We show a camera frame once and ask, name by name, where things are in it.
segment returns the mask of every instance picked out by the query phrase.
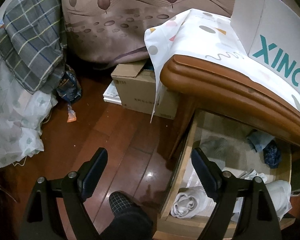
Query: table leg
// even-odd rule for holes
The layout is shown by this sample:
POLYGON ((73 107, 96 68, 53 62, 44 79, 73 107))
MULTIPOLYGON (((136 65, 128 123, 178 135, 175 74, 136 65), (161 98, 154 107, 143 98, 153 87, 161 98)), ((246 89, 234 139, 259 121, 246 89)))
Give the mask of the table leg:
POLYGON ((177 149, 180 140, 189 125, 197 107, 197 100, 193 96, 180 94, 176 116, 173 120, 169 141, 166 147, 166 156, 170 159, 177 149))

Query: plaid slipper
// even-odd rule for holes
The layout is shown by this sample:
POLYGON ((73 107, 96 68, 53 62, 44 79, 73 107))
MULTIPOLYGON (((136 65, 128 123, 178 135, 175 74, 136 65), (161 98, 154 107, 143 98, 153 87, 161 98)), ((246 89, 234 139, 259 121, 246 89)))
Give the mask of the plaid slipper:
POLYGON ((118 215, 122 210, 129 207, 138 207, 128 197, 119 191, 111 193, 109 196, 109 203, 114 216, 118 215))

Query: person's leg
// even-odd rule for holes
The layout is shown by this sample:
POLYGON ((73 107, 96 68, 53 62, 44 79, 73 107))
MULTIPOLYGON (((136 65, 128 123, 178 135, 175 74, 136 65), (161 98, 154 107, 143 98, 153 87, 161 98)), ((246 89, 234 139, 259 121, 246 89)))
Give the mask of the person's leg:
POLYGON ((101 233, 103 240, 151 239, 153 223, 138 205, 118 191, 109 196, 109 203, 114 219, 101 233))

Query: silver bolt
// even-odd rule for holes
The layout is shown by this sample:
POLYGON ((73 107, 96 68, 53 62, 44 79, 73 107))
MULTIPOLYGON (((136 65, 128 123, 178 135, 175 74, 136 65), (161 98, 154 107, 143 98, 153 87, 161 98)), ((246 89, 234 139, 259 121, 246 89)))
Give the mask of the silver bolt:
POLYGON ((77 173, 76 173, 75 171, 71 171, 71 172, 69 172, 69 174, 68 174, 68 177, 69 177, 69 178, 74 178, 75 176, 77 176, 77 173))
POLYGON ((224 171, 224 172, 222 173, 222 175, 225 176, 226 178, 230 178, 230 177, 231 177, 231 172, 229 172, 229 171, 224 171))
POLYGON ((44 177, 40 177, 40 178, 38 178, 38 179, 37 179, 37 182, 38 182, 38 183, 42 183, 42 182, 44 182, 44 177))
POLYGON ((262 182, 262 179, 258 176, 255 176, 254 180, 256 181, 256 183, 261 183, 262 182))

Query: pink shape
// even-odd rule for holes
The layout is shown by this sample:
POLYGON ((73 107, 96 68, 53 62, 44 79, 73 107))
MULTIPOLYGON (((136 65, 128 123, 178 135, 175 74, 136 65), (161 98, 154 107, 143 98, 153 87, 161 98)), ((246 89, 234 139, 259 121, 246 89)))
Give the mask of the pink shape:
POLYGON ((175 27, 175 26, 177 26, 177 23, 175 21, 167 21, 166 25, 169 27, 175 27))
POLYGON ((170 39, 169 39, 169 41, 174 41, 174 38, 175 38, 176 36, 174 35, 173 37, 171 37, 170 39))

